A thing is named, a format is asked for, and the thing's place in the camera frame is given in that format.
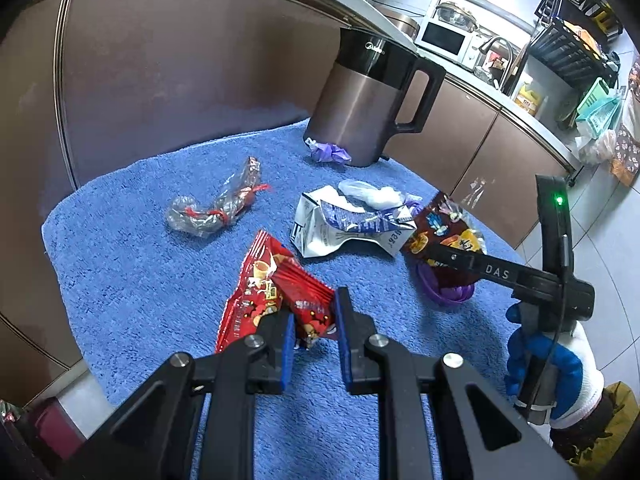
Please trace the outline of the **purple plastic bag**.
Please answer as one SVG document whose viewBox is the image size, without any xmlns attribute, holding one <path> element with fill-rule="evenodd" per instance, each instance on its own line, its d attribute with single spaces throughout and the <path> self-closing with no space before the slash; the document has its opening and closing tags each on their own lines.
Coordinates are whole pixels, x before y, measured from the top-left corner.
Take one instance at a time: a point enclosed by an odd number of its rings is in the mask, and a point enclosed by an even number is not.
<svg viewBox="0 0 640 480">
<path fill-rule="evenodd" d="M 416 265 L 416 277 L 422 292 L 440 306 L 457 307 L 470 300 L 475 292 L 474 284 L 454 287 L 440 286 L 432 267 L 426 263 Z"/>
</svg>

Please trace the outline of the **red snack wrapper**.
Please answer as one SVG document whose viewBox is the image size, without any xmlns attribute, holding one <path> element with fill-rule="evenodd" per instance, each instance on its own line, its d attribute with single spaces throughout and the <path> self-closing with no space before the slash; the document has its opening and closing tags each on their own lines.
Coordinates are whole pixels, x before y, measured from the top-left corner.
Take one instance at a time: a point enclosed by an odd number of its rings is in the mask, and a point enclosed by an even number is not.
<svg viewBox="0 0 640 480">
<path fill-rule="evenodd" d="M 308 348 L 335 326 L 334 290 L 307 272 L 276 238 L 257 232 L 241 266 L 238 284 L 224 305 L 215 350 L 257 332 L 278 311 L 294 315 L 295 338 Z"/>
</svg>

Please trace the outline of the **chrome kitchen faucet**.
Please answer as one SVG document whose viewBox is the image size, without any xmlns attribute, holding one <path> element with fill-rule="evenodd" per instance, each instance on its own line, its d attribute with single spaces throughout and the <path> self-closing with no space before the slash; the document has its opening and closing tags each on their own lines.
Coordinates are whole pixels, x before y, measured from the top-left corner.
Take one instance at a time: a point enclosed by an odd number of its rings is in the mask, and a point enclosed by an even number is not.
<svg viewBox="0 0 640 480">
<path fill-rule="evenodd" d="M 490 62 L 489 73 L 494 76 L 494 83 L 501 92 L 512 75 L 515 61 L 514 47 L 509 40 L 501 36 L 493 36 L 480 45 L 480 53 Z"/>
</svg>

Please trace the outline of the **dark chocolate snack wrapper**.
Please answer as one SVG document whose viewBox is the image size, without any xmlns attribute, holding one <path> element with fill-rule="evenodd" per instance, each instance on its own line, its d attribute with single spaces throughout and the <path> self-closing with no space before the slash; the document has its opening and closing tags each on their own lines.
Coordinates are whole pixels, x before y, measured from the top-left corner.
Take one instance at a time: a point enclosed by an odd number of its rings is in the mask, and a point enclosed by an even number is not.
<svg viewBox="0 0 640 480">
<path fill-rule="evenodd" d="M 470 286 L 478 281 L 471 274 L 454 270 L 426 255 L 426 248 L 437 244 L 486 254 L 484 234 L 466 210 L 445 193 L 438 192 L 413 221 L 416 232 L 408 238 L 401 250 L 416 258 L 418 263 L 425 264 L 427 270 L 433 272 L 439 288 Z"/>
</svg>

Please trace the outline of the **blue towel mat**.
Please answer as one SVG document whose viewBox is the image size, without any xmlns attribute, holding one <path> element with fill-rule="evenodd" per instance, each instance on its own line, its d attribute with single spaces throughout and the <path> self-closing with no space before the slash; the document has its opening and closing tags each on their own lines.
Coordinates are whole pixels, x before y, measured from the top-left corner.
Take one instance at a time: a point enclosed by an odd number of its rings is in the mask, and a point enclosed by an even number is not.
<svg viewBox="0 0 640 480">
<path fill-rule="evenodd" d="M 287 243 L 299 197 L 355 179 L 430 200 L 434 186 L 399 162 L 367 168 L 318 165 L 303 144 L 303 124 L 196 144 L 146 158 L 96 178 L 62 200 L 43 223 L 70 328 L 107 399 L 122 403 L 177 351 L 207 356 L 224 304 L 259 231 Z M 178 196 L 209 203 L 249 157 L 267 189 L 244 216 L 209 238 L 168 228 Z M 433 304 L 414 263 L 367 242 L 349 242 L 306 269 L 348 288 L 356 310 L 409 350 L 456 352 L 495 388 L 506 374 L 510 292 L 480 282 L 457 308 Z M 378 474 L 378 406 L 344 388 L 337 346 L 322 340 L 294 354 L 280 396 L 256 402 L 259 479 L 373 479 Z"/>
</svg>

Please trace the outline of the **crushed white milk carton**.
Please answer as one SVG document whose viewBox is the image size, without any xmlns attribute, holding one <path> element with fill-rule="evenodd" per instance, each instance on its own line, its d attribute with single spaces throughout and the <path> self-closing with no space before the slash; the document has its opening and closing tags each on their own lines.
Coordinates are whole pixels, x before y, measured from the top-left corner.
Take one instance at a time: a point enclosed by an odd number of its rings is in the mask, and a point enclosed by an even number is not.
<svg viewBox="0 0 640 480">
<path fill-rule="evenodd" d="M 356 205 L 326 185 L 299 197 L 290 240 L 303 258 L 320 258 L 359 240 L 381 247 L 395 257 L 416 232 L 406 205 L 374 209 Z"/>
</svg>

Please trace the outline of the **yellow detergent bottle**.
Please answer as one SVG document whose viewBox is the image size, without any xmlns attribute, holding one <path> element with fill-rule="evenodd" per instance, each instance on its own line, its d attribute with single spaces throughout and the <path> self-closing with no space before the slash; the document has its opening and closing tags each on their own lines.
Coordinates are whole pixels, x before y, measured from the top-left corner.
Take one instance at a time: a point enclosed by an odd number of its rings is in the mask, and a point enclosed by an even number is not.
<svg viewBox="0 0 640 480">
<path fill-rule="evenodd" d="M 514 103 L 533 117 L 539 113 L 543 100 L 544 92 L 532 78 L 524 78 L 514 96 Z"/>
</svg>

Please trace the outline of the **small crumpled purple wrapper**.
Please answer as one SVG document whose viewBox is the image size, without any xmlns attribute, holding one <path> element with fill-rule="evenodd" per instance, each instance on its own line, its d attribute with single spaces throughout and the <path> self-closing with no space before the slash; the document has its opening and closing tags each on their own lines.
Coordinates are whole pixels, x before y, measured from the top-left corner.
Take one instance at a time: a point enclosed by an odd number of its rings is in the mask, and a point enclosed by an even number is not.
<svg viewBox="0 0 640 480">
<path fill-rule="evenodd" d="M 348 154 L 348 151 L 336 144 L 317 142 L 311 138 L 307 138 L 305 144 L 311 158 L 318 164 L 335 162 L 340 165 L 348 165 L 352 162 L 352 156 Z"/>
</svg>

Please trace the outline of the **teal plastic basket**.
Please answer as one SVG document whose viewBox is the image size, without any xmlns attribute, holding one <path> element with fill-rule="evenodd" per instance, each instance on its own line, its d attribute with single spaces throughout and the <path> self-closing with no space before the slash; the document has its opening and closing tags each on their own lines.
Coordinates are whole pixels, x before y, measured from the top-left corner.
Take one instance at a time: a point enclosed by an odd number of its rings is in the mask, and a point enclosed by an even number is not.
<svg viewBox="0 0 640 480">
<path fill-rule="evenodd" d="M 620 120 L 623 95 L 598 77 L 576 108 L 576 128 L 588 141 L 613 130 Z"/>
</svg>

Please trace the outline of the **brown black electric kettle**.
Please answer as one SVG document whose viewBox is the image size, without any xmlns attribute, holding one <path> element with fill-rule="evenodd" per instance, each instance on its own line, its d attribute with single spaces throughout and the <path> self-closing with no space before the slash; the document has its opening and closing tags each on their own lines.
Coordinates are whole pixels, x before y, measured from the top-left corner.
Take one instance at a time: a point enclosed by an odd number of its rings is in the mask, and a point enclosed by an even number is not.
<svg viewBox="0 0 640 480">
<path fill-rule="evenodd" d="M 426 86 L 412 118 L 398 122 L 417 73 L 427 76 Z M 422 131 L 445 75 L 442 66 L 394 40 L 365 29 L 343 28 L 332 70 L 303 139 L 336 144 L 352 156 L 350 166 L 370 166 L 392 136 Z"/>
</svg>

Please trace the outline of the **white microwave oven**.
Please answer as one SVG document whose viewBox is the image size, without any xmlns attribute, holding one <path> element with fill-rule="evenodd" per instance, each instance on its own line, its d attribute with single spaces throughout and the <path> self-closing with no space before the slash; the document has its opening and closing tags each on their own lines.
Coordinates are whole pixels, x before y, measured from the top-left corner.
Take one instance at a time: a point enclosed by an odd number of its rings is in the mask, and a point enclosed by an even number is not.
<svg viewBox="0 0 640 480">
<path fill-rule="evenodd" d="M 424 18 L 414 44 L 429 50 L 454 64 L 472 70 L 478 58 L 482 38 L 477 32 L 468 32 L 458 26 Z"/>
</svg>

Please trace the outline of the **steel pot on microwave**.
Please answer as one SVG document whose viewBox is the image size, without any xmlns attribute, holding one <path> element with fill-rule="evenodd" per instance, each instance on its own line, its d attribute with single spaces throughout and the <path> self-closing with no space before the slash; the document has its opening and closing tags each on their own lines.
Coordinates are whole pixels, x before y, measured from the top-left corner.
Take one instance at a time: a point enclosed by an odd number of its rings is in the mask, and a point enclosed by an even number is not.
<svg viewBox="0 0 640 480">
<path fill-rule="evenodd" d="M 467 32 L 477 30 L 477 20 L 471 12 L 465 11 L 454 3 L 442 2 L 436 6 L 435 16 L 439 21 Z"/>
</svg>

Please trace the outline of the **brown rice cooker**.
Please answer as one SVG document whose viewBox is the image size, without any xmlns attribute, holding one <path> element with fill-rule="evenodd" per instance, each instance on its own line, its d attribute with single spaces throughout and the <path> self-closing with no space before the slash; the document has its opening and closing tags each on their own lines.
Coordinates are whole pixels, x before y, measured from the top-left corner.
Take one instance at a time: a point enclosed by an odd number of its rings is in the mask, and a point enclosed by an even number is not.
<svg viewBox="0 0 640 480">
<path fill-rule="evenodd" d="M 420 24 L 415 18 L 412 18 L 404 12 L 394 10 L 390 6 L 386 6 L 382 3 L 375 3 L 373 6 L 411 41 L 416 39 L 416 36 L 418 36 L 419 33 Z"/>
</svg>

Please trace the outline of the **black wall rack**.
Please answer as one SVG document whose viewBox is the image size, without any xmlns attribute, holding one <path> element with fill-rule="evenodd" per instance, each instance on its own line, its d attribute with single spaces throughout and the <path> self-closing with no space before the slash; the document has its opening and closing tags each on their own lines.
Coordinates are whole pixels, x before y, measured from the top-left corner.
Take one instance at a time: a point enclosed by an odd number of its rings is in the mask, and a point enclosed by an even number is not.
<svg viewBox="0 0 640 480">
<path fill-rule="evenodd" d="M 540 0 L 532 38 L 518 52 L 503 91 L 510 93 L 534 58 L 576 90 L 585 90 L 597 78 L 613 87 L 620 58 L 612 44 L 623 24 L 604 0 Z"/>
</svg>

